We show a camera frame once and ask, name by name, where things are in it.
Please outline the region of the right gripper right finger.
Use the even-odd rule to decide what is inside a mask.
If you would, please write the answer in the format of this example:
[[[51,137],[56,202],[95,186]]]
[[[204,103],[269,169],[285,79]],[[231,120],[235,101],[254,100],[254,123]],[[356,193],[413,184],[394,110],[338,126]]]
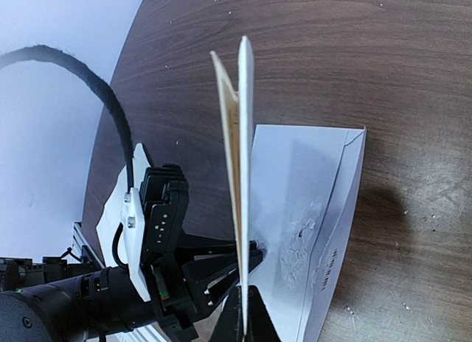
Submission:
[[[249,285],[248,327],[249,342],[280,342],[262,296],[255,285]]]

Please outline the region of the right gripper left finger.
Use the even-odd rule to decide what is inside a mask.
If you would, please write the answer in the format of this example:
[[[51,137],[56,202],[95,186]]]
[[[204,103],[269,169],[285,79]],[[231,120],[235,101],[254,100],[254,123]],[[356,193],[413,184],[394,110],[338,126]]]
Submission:
[[[243,340],[243,311],[240,286],[229,292],[225,305],[212,333],[212,342],[241,342]]]

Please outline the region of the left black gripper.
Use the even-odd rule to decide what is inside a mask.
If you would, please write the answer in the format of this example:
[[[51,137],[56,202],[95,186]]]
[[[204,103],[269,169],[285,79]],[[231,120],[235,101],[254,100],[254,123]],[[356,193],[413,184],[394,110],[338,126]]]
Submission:
[[[195,323],[240,281],[236,244],[182,233],[157,248],[149,266],[157,322],[171,341],[192,341]]]

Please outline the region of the white envelope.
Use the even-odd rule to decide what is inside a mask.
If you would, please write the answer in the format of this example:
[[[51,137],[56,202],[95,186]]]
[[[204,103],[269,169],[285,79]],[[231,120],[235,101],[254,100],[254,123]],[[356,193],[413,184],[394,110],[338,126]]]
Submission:
[[[256,128],[249,236],[265,254],[249,282],[281,341],[319,337],[353,224],[366,135],[350,128]]]

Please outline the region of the white letter paper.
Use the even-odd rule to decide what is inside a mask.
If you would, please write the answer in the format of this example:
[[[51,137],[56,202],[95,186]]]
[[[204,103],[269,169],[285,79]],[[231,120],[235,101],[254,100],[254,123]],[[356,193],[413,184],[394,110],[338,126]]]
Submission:
[[[223,62],[212,51],[218,88],[226,168],[240,276],[243,336],[249,326],[250,166],[253,142],[254,54],[243,36],[238,50],[238,88],[234,89]]]

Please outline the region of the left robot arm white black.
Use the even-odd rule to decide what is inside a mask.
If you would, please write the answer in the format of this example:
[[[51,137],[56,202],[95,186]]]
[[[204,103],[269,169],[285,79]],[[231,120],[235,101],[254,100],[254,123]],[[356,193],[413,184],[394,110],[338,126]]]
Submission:
[[[277,341],[262,297],[249,287],[249,305],[240,301],[235,245],[182,234],[176,249],[148,268],[151,300],[137,293],[119,267],[97,270],[92,261],[70,265],[59,257],[33,264],[1,260],[3,341],[104,341],[157,323],[172,341],[198,337],[195,324],[217,306],[222,312],[212,341]]]

